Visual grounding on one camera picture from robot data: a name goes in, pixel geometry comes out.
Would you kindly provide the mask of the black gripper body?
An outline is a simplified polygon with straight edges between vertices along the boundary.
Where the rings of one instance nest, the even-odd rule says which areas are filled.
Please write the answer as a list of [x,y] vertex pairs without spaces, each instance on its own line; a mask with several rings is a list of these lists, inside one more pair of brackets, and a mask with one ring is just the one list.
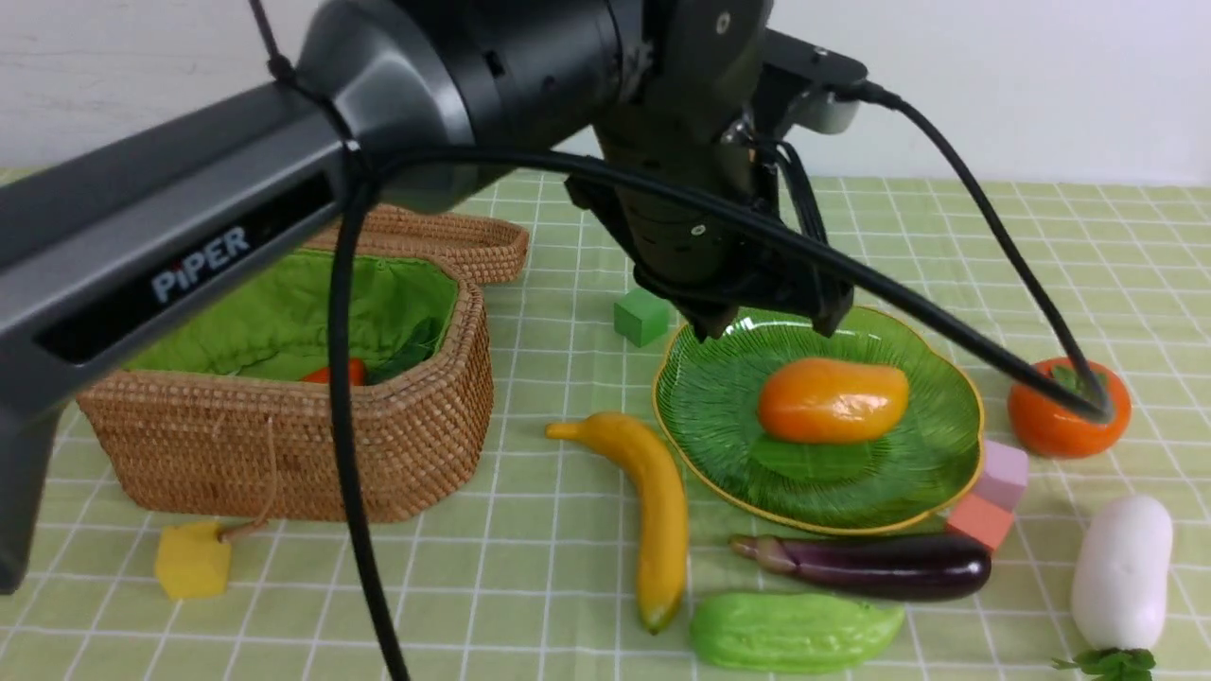
[[[603,158],[621,168],[658,176],[679,188],[708,193],[747,212],[779,221],[777,189],[790,189],[800,235],[826,242],[813,182],[794,148],[771,137],[723,141],[696,137],[678,122],[599,122],[593,132]],[[592,212],[620,239],[641,269],[641,284],[691,311],[761,307],[809,319],[826,296],[853,293],[853,284],[793,261],[748,229],[708,211],[574,176],[572,202]]]

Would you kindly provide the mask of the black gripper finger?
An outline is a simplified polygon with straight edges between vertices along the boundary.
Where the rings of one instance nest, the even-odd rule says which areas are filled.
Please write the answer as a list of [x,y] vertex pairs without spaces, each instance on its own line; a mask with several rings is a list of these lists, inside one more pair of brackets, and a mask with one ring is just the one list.
[[718,340],[734,324],[737,307],[711,307],[691,311],[693,334],[700,343]]

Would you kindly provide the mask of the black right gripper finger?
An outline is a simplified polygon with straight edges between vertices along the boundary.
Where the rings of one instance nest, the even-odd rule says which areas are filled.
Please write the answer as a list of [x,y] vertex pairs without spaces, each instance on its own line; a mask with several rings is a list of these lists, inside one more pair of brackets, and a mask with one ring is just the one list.
[[809,316],[813,330],[817,334],[830,338],[844,322],[845,316],[851,313],[853,293],[839,293],[826,296],[820,309]]

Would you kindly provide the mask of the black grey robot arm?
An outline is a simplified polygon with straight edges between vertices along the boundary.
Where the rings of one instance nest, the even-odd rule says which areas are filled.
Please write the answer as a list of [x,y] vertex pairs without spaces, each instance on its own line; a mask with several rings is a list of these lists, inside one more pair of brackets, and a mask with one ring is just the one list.
[[595,128],[614,174],[754,212],[745,141],[843,131],[769,1],[327,1],[272,81],[2,189],[2,593],[25,580],[61,411],[369,184],[463,202]]

